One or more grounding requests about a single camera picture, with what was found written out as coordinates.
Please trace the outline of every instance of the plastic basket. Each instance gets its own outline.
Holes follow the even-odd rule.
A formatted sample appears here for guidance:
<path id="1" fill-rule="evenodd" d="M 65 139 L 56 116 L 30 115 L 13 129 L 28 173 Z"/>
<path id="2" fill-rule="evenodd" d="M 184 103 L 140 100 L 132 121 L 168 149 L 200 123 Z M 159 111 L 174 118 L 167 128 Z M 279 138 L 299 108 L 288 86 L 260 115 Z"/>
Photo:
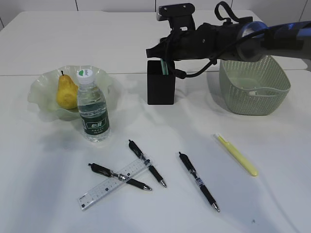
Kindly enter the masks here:
<path id="1" fill-rule="evenodd" d="M 271 56 L 254 63 L 221 61 L 219 82 L 228 109 L 243 115 L 272 113 L 291 88 L 285 72 Z"/>

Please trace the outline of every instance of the black pen holder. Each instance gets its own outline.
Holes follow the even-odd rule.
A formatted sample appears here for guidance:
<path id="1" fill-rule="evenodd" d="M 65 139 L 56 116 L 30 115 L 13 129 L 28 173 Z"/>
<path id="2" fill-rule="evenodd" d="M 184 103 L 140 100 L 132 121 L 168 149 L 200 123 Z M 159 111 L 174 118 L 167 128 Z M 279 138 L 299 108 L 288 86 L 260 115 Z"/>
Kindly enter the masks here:
<path id="1" fill-rule="evenodd" d="M 148 104 L 174 104 L 176 77 L 169 71 L 163 75 L 160 61 L 148 61 L 147 65 L 147 96 Z"/>

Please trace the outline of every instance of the water bottle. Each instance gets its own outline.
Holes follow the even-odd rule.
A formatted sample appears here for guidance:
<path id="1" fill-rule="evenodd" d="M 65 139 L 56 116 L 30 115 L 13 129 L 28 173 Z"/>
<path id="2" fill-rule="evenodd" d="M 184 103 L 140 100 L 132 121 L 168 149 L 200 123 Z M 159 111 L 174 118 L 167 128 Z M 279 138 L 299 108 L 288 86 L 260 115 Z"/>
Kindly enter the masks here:
<path id="1" fill-rule="evenodd" d="M 95 76 L 91 69 L 78 71 L 77 78 L 80 84 L 77 102 L 84 136 L 92 142 L 100 142 L 110 133 L 105 97 L 95 84 Z"/>

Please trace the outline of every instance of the yellow pear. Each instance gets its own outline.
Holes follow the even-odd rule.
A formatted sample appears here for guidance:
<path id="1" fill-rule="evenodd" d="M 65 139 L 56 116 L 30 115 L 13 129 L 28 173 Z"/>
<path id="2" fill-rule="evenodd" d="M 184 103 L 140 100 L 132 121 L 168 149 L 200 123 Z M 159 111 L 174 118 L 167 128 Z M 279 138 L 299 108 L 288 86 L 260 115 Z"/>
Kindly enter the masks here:
<path id="1" fill-rule="evenodd" d="M 56 94 L 56 102 L 65 109 L 72 109 L 77 107 L 77 92 L 78 86 L 74 84 L 69 75 L 59 76 L 58 90 Z"/>

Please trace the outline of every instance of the glass fruit bowl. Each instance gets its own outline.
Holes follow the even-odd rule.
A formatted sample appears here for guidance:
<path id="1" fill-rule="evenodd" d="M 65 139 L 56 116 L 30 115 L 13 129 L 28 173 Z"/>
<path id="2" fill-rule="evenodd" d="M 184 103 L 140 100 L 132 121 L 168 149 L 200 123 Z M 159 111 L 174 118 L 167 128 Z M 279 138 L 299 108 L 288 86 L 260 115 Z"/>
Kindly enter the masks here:
<path id="1" fill-rule="evenodd" d="M 61 71 L 63 71 L 64 74 L 69 75 L 73 82 L 79 86 L 76 73 L 86 68 L 93 70 L 95 82 L 105 95 L 107 109 L 111 110 L 117 104 L 116 92 L 112 91 L 113 79 L 104 70 L 93 66 L 65 66 L 40 75 L 30 87 L 28 102 L 36 103 L 40 111 L 55 114 L 61 119 L 78 118 L 79 111 L 77 108 L 64 109 L 57 104 L 58 78 L 62 75 Z"/>

